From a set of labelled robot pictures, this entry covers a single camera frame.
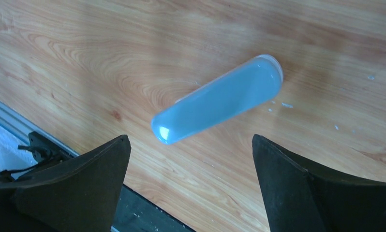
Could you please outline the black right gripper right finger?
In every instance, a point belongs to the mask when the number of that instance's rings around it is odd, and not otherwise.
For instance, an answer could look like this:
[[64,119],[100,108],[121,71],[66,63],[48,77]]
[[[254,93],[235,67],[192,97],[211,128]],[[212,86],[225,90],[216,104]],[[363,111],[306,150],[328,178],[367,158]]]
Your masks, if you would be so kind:
[[386,183],[324,166],[261,135],[252,156],[272,232],[386,232]]

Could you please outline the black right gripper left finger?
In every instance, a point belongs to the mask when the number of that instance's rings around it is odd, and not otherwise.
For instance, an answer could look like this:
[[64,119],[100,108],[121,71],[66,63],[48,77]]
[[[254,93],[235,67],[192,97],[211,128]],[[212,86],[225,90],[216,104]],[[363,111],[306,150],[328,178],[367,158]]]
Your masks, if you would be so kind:
[[21,146],[45,155],[31,167],[0,172],[0,232],[108,232],[125,179],[127,135],[75,158],[61,149]]

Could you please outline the light blue stapler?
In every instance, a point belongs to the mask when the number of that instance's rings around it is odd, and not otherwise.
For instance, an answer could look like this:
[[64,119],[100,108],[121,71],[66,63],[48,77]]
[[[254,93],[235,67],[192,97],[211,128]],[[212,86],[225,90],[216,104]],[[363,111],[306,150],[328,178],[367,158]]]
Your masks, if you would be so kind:
[[185,95],[151,121],[151,129],[170,145],[249,111],[279,93],[283,70],[263,54]]

